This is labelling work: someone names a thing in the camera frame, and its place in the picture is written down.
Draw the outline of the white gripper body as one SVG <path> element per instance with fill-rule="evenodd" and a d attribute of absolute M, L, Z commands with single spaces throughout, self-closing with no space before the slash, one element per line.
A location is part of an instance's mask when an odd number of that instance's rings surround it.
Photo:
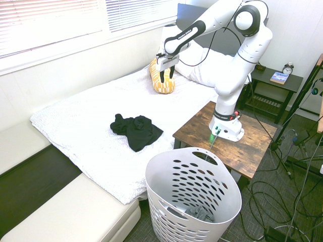
<path fill-rule="evenodd" d="M 167 53 L 158 53 L 156 55 L 156 70 L 162 72 L 173 67 L 179 62 L 179 55 L 170 56 Z"/>

